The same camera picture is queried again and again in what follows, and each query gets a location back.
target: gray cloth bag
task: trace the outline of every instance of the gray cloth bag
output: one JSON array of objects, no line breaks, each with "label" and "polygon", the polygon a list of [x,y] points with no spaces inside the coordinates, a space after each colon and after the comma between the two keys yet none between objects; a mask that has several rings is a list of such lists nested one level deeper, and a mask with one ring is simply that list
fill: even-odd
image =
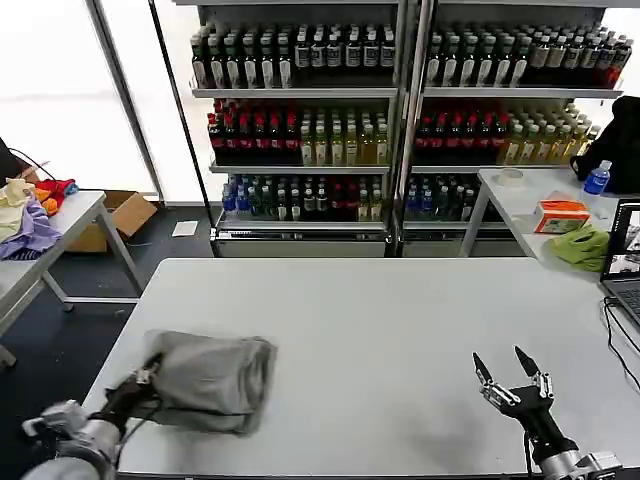
[{"label": "gray cloth bag", "polygon": [[153,380],[161,403],[136,416],[204,432],[247,435],[259,425],[276,348],[260,337],[211,338],[162,331],[147,358],[162,354]]}]

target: dark floor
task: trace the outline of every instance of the dark floor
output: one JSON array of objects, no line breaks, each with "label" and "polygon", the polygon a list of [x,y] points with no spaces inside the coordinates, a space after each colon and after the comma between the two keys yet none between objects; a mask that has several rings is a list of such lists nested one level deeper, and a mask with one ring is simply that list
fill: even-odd
[{"label": "dark floor", "polygon": [[[175,223],[200,220],[193,237],[172,237]],[[202,207],[159,211],[129,240],[129,252],[147,281],[167,257],[211,257],[209,222]],[[50,270],[74,296],[133,296],[111,254],[66,254]],[[0,343],[17,358],[0,370],[0,478],[19,478],[39,455],[16,432],[23,420],[66,399],[80,402],[89,391],[133,306],[77,305],[63,313],[45,289],[27,307]]]}]

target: plastic bottle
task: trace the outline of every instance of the plastic bottle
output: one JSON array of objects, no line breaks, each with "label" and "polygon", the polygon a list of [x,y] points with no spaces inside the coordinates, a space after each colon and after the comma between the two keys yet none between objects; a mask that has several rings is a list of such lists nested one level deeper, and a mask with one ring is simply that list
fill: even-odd
[{"label": "plastic bottle", "polygon": [[610,168],[611,162],[609,160],[602,160],[600,166],[591,170],[591,173],[584,182],[580,201],[590,209],[595,207],[598,197],[604,192],[607,183],[609,183],[609,179],[611,178],[611,174],[609,173]]}]

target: white table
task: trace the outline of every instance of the white table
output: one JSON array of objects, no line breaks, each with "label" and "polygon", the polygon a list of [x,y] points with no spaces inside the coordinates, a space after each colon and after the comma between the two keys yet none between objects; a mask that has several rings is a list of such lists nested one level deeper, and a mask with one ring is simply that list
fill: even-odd
[{"label": "white table", "polygon": [[[478,393],[472,360],[478,352],[503,386],[525,385],[517,344],[552,374],[552,413],[565,435],[583,453],[612,450],[637,466],[640,398],[607,349],[601,298],[597,286],[531,258],[168,259],[84,405],[99,409],[104,388],[142,364],[153,329],[261,335],[279,350],[254,435],[148,422],[127,443],[121,471],[523,472],[522,429]],[[640,358],[620,349],[640,372]]]},{"label": "white table", "polygon": [[[60,211],[51,217],[51,226],[62,233],[62,238],[40,258],[32,261],[0,262],[0,337],[9,329],[18,315],[47,285],[67,309],[74,303],[136,303],[126,298],[69,297],[47,271],[84,232],[94,220],[102,228],[107,241],[124,267],[137,295],[144,290],[144,282],[120,235],[116,231],[111,215],[104,207],[106,195],[102,191],[80,191],[65,198]],[[0,364],[15,364],[15,357],[0,345]]]},{"label": "white table", "polygon": [[[478,172],[481,187],[460,247],[459,256],[469,256],[478,228],[482,222],[487,202],[491,200],[491,203],[502,216],[525,255],[537,258],[545,266],[554,270],[575,270],[557,258],[550,251],[549,246],[546,245],[546,242],[553,238],[554,235],[528,233],[531,231],[531,224],[527,220],[530,220],[538,202],[549,197],[554,191],[579,199],[582,183],[577,180],[575,173],[569,168],[521,169],[521,171],[524,174],[524,183],[522,187],[518,188],[507,188],[496,183],[496,178],[500,175],[501,169],[487,168]],[[603,196],[598,201],[598,207],[609,213],[608,218],[600,219],[592,215],[589,222],[600,230],[609,231],[613,224],[617,205],[617,198]],[[589,275],[588,272],[581,273],[596,278],[596,275]]]}]

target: laptop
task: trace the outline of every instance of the laptop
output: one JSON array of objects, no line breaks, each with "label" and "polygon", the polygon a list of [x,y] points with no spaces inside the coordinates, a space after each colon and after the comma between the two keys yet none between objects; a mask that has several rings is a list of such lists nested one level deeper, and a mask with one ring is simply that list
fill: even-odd
[{"label": "laptop", "polygon": [[600,282],[640,324],[639,199],[618,201]]}]

